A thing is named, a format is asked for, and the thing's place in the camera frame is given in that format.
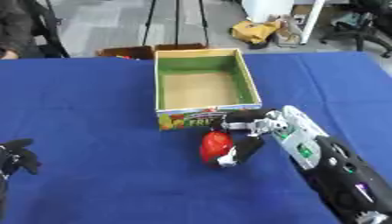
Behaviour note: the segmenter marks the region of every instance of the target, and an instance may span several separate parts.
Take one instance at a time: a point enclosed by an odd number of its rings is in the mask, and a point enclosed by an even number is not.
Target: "tripod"
[[[151,21],[152,17],[154,16],[154,11],[155,11],[155,6],[157,5],[157,0],[152,0],[151,7],[150,7],[150,13],[149,17],[147,19],[147,22],[145,23],[145,33],[144,33],[144,39],[143,39],[143,46],[145,46],[147,37],[149,35],[150,27],[151,27]],[[206,38],[206,47],[209,46],[209,38],[208,38],[208,23],[206,20],[206,13],[204,12],[204,3],[203,0],[199,0],[199,9],[200,9],[200,15],[201,15],[201,23],[203,25],[203,30],[204,30],[204,36]],[[176,29],[175,29],[175,39],[174,39],[174,45],[176,48],[179,47],[179,0],[176,0]]]

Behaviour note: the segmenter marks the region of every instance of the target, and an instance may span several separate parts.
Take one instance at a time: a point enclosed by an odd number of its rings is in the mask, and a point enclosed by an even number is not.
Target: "white cabinet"
[[[294,0],[242,0],[242,7],[254,23],[263,23],[270,15],[290,14]]]

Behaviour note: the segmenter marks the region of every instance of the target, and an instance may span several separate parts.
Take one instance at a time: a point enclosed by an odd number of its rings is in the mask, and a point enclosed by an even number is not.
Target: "person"
[[[28,12],[18,0],[0,0],[0,59],[23,58],[35,47]]]

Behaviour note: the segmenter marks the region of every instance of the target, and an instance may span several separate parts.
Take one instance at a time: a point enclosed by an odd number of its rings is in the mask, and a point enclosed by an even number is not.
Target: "cardboard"
[[[237,49],[156,52],[156,111],[161,130],[207,126],[262,101]]]

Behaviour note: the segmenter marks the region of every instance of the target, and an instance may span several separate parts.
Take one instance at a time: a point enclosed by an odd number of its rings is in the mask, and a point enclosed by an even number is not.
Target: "table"
[[[364,53],[245,55],[265,107],[292,104],[392,179],[392,80]],[[223,171],[203,129],[158,131],[152,61],[0,61],[0,142],[32,137],[41,173],[13,176],[5,224],[337,223],[268,137]]]

